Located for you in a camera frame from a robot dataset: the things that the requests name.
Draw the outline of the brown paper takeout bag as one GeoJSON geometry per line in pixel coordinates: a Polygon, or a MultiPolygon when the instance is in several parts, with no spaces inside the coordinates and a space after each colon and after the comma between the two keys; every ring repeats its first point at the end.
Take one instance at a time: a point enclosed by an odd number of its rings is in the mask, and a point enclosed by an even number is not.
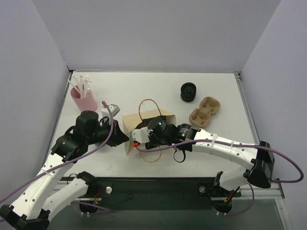
{"type": "MultiPolygon", "coordinates": [[[[153,99],[144,99],[140,102],[138,107],[138,113],[137,114],[131,114],[131,115],[124,115],[122,117],[123,119],[123,129],[124,133],[130,138],[130,132],[133,129],[140,129],[142,127],[146,127],[146,122],[148,123],[150,119],[155,118],[157,116],[162,116],[162,118],[166,118],[166,122],[168,124],[176,124],[176,116],[166,110],[160,109],[158,104],[153,99]],[[156,108],[155,110],[149,110],[145,112],[141,112],[141,105],[145,101],[151,101],[155,104],[156,108]]],[[[133,142],[131,139],[125,143],[125,152],[126,155],[135,155],[137,150],[133,147],[133,142]]]]}

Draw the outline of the brown pulp cup carrier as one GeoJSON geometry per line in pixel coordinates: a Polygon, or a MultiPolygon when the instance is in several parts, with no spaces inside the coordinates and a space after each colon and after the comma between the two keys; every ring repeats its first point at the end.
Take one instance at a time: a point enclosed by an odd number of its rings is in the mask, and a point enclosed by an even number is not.
{"type": "Polygon", "coordinates": [[[206,127],[211,121],[212,115],[217,113],[221,107],[218,100],[212,97],[205,97],[201,102],[199,108],[193,110],[189,116],[189,121],[192,125],[199,128],[206,127]]]}

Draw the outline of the stack of black lids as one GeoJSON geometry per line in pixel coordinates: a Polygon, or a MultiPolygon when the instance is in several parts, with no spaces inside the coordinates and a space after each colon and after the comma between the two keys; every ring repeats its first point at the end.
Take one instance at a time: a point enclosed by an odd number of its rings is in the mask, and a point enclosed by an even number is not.
{"type": "Polygon", "coordinates": [[[180,88],[180,97],[185,102],[192,102],[196,97],[196,85],[192,82],[184,83],[180,88]]]}

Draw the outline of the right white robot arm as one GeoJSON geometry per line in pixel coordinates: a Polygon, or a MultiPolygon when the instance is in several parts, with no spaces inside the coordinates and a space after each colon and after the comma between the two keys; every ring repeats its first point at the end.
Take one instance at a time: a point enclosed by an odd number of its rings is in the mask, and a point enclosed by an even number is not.
{"type": "Polygon", "coordinates": [[[237,169],[217,173],[213,183],[217,195],[222,196],[246,184],[263,189],[271,187],[275,158],[267,142],[248,145],[188,124],[168,124],[160,117],[153,118],[147,128],[149,141],[145,144],[146,150],[170,146],[182,153],[206,153],[238,164],[237,169]]]}

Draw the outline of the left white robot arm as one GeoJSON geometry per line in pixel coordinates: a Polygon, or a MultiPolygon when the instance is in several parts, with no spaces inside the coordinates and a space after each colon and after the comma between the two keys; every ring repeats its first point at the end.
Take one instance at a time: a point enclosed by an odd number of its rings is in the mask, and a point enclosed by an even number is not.
{"type": "Polygon", "coordinates": [[[60,136],[35,178],[23,185],[25,191],[10,205],[0,208],[0,216],[16,230],[45,230],[51,220],[75,199],[92,197],[98,190],[97,178],[80,172],[64,188],[51,194],[63,175],[79,160],[105,145],[118,146],[129,138],[120,130],[113,109],[105,109],[102,119],[94,111],[83,111],[75,125],[60,136]]]}

